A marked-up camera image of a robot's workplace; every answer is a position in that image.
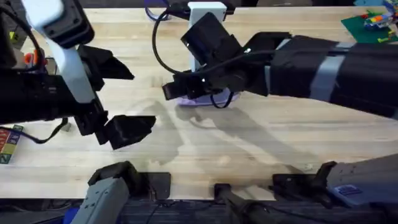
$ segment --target colorful block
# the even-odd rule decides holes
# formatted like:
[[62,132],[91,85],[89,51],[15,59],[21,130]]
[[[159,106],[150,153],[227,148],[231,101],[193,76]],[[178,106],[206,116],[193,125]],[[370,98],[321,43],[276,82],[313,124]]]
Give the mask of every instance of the colorful block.
[[10,32],[9,34],[10,34],[11,43],[13,44],[17,43],[19,40],[18,34],[16,34],[15,32]]
[[[369,17],[376,16],[375,14],[368,14]],[[364,28],[365,19],[361,16],[356,16],[341,21],[351,35],[358,43],[389,43],[398,41],[395,34],[390,34],[390,28],[384,27],[376,30],[367,30]]]
[[11,155],[0,153],[0,164],[8,164],[11,160]]
[[16,145],[15,144],[8,144],[6,143],[1,150],[2,154],[9,154],[12,155],[15,151]]
[[[24,127],[14,125],[16,131],[23,131]],[[15,152],[21,135],[17,132],[0,129],[0,164],[8,164],[12,154]]]
[[9,131],[0,129],[0,149],[2,149],[2,147],[7,142],[8,135],[10,135]]

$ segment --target purple object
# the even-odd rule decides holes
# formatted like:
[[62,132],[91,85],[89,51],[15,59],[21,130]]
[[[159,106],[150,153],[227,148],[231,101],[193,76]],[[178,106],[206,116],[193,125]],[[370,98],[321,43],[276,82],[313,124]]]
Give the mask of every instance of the purple object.
[[[214,101],[216,102],[216,104],[220,104],[220,105],[225,104],[228,99],[229,93],[230,93],[229,89],[225,89],[222,93],[214,95],[213,98],[214,98]],[[240,95],[240,93],[236,93],[232,97],[232,101],[237,100],[239,98],[239,95]],[[177,104],[182,105],[182,106],[212,105],[211,100],[210,100],[210,95],[201,96],[201,97],[193,99],[193,100],[190,100],[186,96],[183,96],[183,97],[177,98]]]

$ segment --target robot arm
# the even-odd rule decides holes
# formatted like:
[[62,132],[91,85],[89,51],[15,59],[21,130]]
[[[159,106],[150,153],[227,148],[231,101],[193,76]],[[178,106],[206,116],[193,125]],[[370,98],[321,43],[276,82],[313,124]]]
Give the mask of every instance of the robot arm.
[[[14,68],[14,52],[5,33],[1,16],[13,16],[0,8],[0,124],[74,117],[82,136],[95,134],[100,144],[110,142],[113,149],[134,144],[151,133],[155,116],[117,115],[108,121],[96,91],[104,78],[132,80],[129,69],[112,52],[83,44],[94,31],[77,0],[23,0],[31,26],[45,37],[60,75],[48,75],[44,51],[37,50],[38,61],[30,68]],[[29,34],[30,27],[14,18]]]
[[[183,95],[197,98],[229,88],[262,96],[312,98],[388,118],[397,116],[396,45],[260,32],[242,47],[210,13],[182,41],[205,66],[201,73],[175,74],[174,82],[163,87],[167,100]],[[206,73],[212,67],[219,69]]]
[[86,197],[72,224],[117,223],[129,198],[165,200],[170,196],[168,172],[138,172],[129,162],[118,162],[96,170],[88,181]]

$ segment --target white object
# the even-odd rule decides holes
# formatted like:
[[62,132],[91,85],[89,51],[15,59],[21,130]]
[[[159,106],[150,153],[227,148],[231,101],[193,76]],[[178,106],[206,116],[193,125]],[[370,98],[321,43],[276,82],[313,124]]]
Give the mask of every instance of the white object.
[[44,36],[57,63],[59,74],[75,100],[79,103],[91,102],[95,94],[77,50],[74,47],[62,48],[50,40],[43,30],[44,26],[57,20],[63,14],[64,5],[61,0],[22,0],[22,3],[29,24]]
[[[191,28],[207,12],[213,13],[219,22],[223,22],[226,13],[226,6],[221,2],[188,2],[191,9],[188,28]],[[190,54],[191,70],[194,72],[200,68],[199,62]]]

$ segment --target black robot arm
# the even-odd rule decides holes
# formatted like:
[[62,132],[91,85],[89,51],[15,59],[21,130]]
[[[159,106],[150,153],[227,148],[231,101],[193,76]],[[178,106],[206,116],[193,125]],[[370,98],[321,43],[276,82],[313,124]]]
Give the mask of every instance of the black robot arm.
[[242,47],[211,13],[191,27],[182,41],[203,67],[176,73],[174,82],[163,87],[167,100],[183,95],[197,98],[229,88],[262,96],[312,98],[396,117],[396,45],[260,32]]
[[[94,37],[94,31],[78,1],[64,1],[64,13],[55,21],[57,31],[52,41],[63,49],[85,44]],[[30,68],[15,68],[16,58],[10,44],[2,16],[12,17],[32,39],[37,50],[37,63]],[[70,16],[78,16],[78,26],[69,26],[76,21]],[[89,91],[94,97],[89,102],[79,103],[71,93],[70,86],[60,75],[48,75],[43,67],[43,52],[30,31],[30,27],[12,13],[0,7],[0,124],[28,121],[49,121],[56,118],[74,117],[82,136],[95,134],[100,144],[110,142],[113,149],[119,149],[144,139],[151,133],[155,116],[117,115],[108,121],[96,92],[104,86],[104,78],[132,80],[129,69],[111,51],[80,45],[76,56],[81,60],[88,77]]]

